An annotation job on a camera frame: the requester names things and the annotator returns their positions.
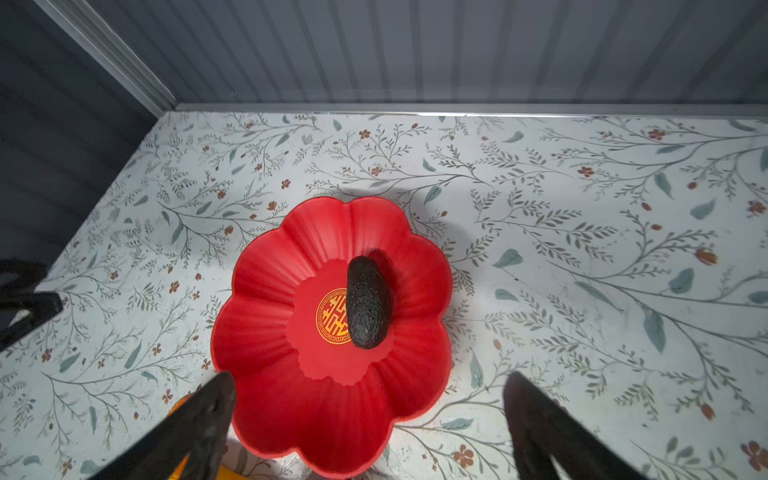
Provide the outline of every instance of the gold emblem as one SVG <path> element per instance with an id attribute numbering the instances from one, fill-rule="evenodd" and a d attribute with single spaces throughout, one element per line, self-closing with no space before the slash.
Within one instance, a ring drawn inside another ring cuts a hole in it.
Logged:
<path id="1" fill-rule="evenodd" d="M 346 288 L 331 290 L 317 306 L 317 332 L 333 345 L 349 342 L 346 323 Z"/>

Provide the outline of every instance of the flower-shaped bowl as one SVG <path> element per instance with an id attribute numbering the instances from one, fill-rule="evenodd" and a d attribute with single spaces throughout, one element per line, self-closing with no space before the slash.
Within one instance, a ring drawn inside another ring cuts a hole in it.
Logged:
<path id="1" fill-rule="evenodd" d="M 359 255 L 392 291 L 389 332 L 369 350 L 346 325 L 346 270 Z M 297 452 L 325 477 L 364 472 L 395 423 L 445 389 L 451 291 L 445 255 L 389 200 L 321 197 L 291 210 L 240 255 L 211 336 L 216 371 L 235 378 L 237 437 L 260 457 Z"/>

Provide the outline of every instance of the dark oval object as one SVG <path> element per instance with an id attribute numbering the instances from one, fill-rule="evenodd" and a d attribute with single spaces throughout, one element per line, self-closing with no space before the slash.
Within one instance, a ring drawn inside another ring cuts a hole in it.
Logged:
<path id="1" fill-rule="evenodd" d="M 346 318 L 355 346 L 372 349 L 384 341 L 392 318 L 392 294 L 376 262 L 368 257 L 349 262 Z"/>

